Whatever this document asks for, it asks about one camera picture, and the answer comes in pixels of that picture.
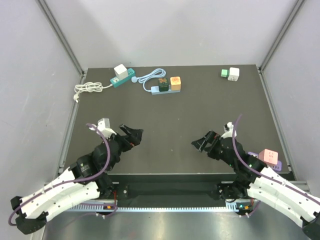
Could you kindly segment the pink cube plug adapter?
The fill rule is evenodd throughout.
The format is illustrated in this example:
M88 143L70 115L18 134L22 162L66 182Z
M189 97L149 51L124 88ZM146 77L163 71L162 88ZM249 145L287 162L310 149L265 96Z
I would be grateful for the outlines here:
M276 166L278 164L278 152L270 149L264 149L258 154L258 159L269 166Z

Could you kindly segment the purple power strip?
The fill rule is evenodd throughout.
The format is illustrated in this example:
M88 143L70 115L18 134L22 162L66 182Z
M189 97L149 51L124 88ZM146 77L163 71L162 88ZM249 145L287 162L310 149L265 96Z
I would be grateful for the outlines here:
M259 155L257 153L254 153L254 152L250 152L248 151L247 152L249 155L255 157L255 158L258 158ZM270 167L275 170L276 172L280 172L282 171L282 162L280 160L278 160L277 164L276 165L270 165Z

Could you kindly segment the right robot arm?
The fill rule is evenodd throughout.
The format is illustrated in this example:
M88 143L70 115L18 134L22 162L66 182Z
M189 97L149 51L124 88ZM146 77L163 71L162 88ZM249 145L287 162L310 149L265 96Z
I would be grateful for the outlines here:
M255 199L290 218L311 240L320 238L320 200L301 190L257 157L244 151L231 135L222 137L209 131L191 143L199 152L229 165L235 181L225 186L223 199Z

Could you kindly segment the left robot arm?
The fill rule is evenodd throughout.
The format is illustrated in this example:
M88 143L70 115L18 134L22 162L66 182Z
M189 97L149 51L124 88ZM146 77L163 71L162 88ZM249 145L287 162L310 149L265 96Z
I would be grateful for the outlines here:
M43 228L64 211L90 200L107 199L115 192L108 173L142 141L143 129L120 125L123 135L110 128L107 118L87 127L101 137L102 142L88 154L79 157L57 178L28 196L11 199L12 214L8 224L25 235Z

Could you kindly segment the light blue power strip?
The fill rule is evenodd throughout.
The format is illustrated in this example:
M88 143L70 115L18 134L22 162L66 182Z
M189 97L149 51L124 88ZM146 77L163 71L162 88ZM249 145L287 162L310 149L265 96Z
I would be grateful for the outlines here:
M160 91L159 86L152 86L150 90L152 95L164 95L181 92L180 90L172 90L170 86L167 91Z

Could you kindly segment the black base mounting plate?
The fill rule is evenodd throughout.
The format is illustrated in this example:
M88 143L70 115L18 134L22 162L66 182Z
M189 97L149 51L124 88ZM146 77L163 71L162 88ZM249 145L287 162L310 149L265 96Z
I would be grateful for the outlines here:
M107 189L96 190L89 200L131 200L137 197L207 196L214 200L247 199L244 187L222 182L132 182L121 181Z

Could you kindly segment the dark green cube adapter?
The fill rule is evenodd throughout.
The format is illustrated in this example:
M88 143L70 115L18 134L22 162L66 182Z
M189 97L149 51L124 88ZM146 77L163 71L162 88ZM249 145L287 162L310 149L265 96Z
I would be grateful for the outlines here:
M160 92L166 92L169 90L170 83L166 77L158 79L158 89Z

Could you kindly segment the white cube adapter on teal strip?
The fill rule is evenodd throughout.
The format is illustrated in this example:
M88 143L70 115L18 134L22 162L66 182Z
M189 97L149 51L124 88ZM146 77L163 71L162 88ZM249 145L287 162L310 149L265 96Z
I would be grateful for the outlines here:
M123 80L128 77L128 70L123 64L119 64L114 68L115 76L119 80Z

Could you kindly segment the orange cube adapter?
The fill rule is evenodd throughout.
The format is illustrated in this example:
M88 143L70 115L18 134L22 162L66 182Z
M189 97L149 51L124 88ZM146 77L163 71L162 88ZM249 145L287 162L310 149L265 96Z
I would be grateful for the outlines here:
M181 86L182 86L182 82L179 76L172 76L170 78L170 87L172 91L180 91Z

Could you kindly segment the small green cube adapter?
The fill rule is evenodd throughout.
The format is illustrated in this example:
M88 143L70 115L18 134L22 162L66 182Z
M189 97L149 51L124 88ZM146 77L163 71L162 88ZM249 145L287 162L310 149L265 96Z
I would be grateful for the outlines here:
M222 69L220 76L223 77L223 78L228 78L229 77L229 70L228 69Z

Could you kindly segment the white cube adapter far right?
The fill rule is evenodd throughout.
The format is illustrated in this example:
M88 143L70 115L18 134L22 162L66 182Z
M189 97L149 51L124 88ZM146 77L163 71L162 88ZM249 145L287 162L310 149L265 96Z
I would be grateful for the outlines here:
M228 70L227 80L236 82L240 76L240 69L237 67L230 67Z

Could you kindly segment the front aluminium rail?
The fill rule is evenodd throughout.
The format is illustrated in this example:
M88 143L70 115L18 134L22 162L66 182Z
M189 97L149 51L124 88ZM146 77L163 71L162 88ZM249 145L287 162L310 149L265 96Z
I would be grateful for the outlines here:
M310 188L309 188L308 183L306 181L295 180L295 181L291 181L291 183L307 193L310 192Z

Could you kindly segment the left aluminium frame post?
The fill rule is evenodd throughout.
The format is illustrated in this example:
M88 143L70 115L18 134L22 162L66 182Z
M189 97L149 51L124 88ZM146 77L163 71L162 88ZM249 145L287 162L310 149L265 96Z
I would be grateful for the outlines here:
M68 55L69 59L71 60L74 68L78 72L80 76L84 74L84 70L81 67L74 51L72 50L67 38L65 37L62 29L60 28L55 16L53 15L48 3L45 0L35 0L35 2L38 4L40 10L45 15L47 21L49 22L51 28L53 29L53 32L57 36L59 42L61 43L63 49L65 50L66 54Z

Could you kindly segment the aluminium frame post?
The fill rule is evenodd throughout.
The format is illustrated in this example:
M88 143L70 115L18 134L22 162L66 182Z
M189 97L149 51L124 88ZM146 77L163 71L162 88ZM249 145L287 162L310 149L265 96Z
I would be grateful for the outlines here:
M53 32L57 36L59 42L61 43L63 49L65 50L66 54L68 55L69 59L71 60L74 68L78 72L80 76L84 74L84 70L81 67L74 51L72 50L67 38L65 37L62 29L60 28L55 16L53 15L48 3L45 0L35 0L35 2L38 4L40 10L45 15L47 21L49 22L51 28L53 29Z
M258 67L258 71L262 73L266 67L268 66L269 62L271 61L272 57L276 53L278 47L282 43L285 35L289 31L291 25L293 24L295 18L299 14L300 10L302 9L303 5L306 3L306 0L296 0L292 9L289 12L288 17L285 19L282 27L280 28L279 33L277 34L276 38L274 39L271 47L269 48L266 56L264 57L261 65Z

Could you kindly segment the right aluminium frame post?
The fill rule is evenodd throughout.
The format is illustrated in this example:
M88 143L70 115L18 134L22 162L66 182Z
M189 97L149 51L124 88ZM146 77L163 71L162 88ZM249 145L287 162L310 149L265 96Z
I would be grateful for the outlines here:
M299 14L300 10L302 9L303 5L306 3L306 0L296 0L292 9L289 12L288 17L285 19L282 27L280 28L279 33L277 34L276 38L274 39L271 47L269 48L266 56L264 57L261 65L258 67L258 71L262 73L266 67L268 66L269 62L271 61L272 57L276 53L278 47L282 43L285 35L289 31L291 25L293 24L295 18Z

